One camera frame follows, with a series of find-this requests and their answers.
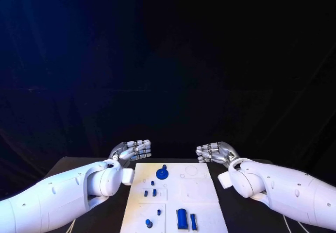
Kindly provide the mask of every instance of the dark curtain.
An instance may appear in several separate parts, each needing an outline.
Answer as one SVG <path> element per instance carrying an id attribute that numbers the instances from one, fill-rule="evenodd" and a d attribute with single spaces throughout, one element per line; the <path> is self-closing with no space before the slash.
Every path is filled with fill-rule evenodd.
<path id="1" fill-rule="evenodd" d="M 335 183 L 336 8 L 273 2 L 0 1 L 0 196 L 65 156 L 150 139 L 228 142 Z"/>

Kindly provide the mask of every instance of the white cable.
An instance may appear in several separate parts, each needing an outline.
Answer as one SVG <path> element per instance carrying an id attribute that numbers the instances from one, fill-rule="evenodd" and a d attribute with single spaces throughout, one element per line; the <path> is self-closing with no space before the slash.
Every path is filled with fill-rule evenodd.
<path id="1" fill-rule="evenodd" d="M 66 230 L 66 232 L 65 232 L 65 233 L 72 233 L 74 225 L 75 225 L 75 220 L 72 221 L 72 224 L 71 224 L 71 226 L 69 226 L 69 229 Z"/>
<path id="2" fill-rule="evenodd" d="M 284 216 L 284 215 L 283 215 L 283 216 Z M 286 216 L 284 216 L 284 220 L 286 220 Z M 287 225 L 287 228 L 288 228 L 287 220 L 286 220 L 286 225 Z M 288 228 L 288 233 L 291 233 L 290 228 Z"/>
<path id="3" fill-rule="evenodd" d="M 303 230 L 307 232 L 307 233 L 310 233 L 309 231 L 307 231 L 307 229 L 304 228 L 304 226 L 303 226 L 303 224 L 299 222 L 299 224 L 300 224 L 300 226 L 303 227 Z"/>

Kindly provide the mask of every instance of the small blue piece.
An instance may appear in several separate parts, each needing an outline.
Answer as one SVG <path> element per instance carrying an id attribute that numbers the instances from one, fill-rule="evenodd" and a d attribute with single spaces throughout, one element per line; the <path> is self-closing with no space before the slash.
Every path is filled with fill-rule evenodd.
<path id="1" fill-rule="evenodd" d="M 153 222 L 149 219 L 146 220 L 146 225 L 147 225 L 149 228 L 153 227 Z"/>
<path id="2" fill-rule="evenodd" d="M 185 209 L 176 210 L 177 214 L 177 229 L 187 230 L 187 211 Z"/>
<path id="3" fill-rule="evenodd" d="M 195 214 L 190 214 L 190 219 L 192 219 L 192 230 L 198 231 L 196 216 L 195 216 Z"/>
<path id="4" fill-rule="evenodd" d="M 157 170 L 156 177 L 160 180 L 164 180 L 169 177 L 169 171 L 167 171 L 167 166 L 166 165 L 163 165 L 163 168 Z"/>

